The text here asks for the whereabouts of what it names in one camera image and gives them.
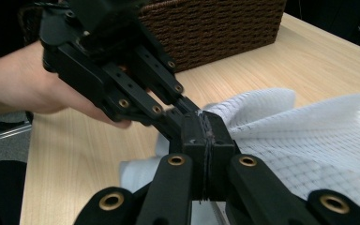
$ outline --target dark background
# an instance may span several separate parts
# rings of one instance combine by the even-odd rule
[[[360,45],[360,0],[288,0],[285,12]]]
[[[0,0],[0,56],[11,53],[23,46],[17,12],[31,0]]]

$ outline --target wooden tabletop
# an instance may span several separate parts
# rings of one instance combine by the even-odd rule
[[[236,94],[290,88],[296,107],[360,93],[360,47],[284,15],[277,41],[176,75],[203,107]],[[126,130],[65,110],[36,115],[21,224],[72,224],[99,190],[119,186],[119,163],[153,156],[157,131]]]

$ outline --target wicker basket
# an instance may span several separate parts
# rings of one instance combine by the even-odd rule
[[[274,43],[286,0],[153,0],[140,19],[176,61],[195,68]]]

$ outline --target grid-patterned fabric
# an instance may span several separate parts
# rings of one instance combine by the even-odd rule
[[[286,0],[153,0],[141,21],[176,61],[195,68],[274,43]]]
[[[242,153],[262,159],[293,194],[306,199],[310,191],[327,188],[360,205],[360,94],[297,109],[294,100],[292,90],[274,88],[206,110],[223,119]],[[162,136],[157,157],[122,163],[121,185],[136,190],[151,181],[168,149]]]

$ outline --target human arm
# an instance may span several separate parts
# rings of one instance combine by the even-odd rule
[[[57,74],[46,71],[42,54],[43,47],[36,42],[0,58],[0,113],[56,113],[69,107],[120,128],[129,126],[129,121],[114,123]]]

